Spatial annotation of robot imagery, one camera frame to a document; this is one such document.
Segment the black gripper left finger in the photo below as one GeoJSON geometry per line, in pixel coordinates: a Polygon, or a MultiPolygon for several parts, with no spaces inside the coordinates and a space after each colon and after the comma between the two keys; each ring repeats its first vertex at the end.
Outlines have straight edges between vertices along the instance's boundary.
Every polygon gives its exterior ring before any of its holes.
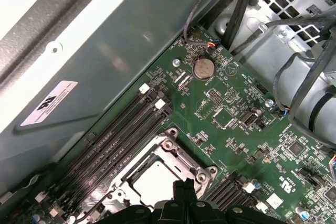
{"type": "Polygon", "coordinates": [[[173,183],[173,198],[160,200],[151,210],[144,205],[133,205],[111,214],[97,223],[183,223],[185,220],[186,181],[173,183]]]}

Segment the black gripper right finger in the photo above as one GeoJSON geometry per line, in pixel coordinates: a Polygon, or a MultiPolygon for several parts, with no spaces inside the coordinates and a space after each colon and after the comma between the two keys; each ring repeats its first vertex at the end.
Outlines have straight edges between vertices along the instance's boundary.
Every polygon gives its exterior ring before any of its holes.
{"type": "Polygon", "coordinates": [[[185,223],[266,223],[267,216],[244,206],[232,206],[225,212],[197,199],[194,180],[185,180],[185,223]]]}

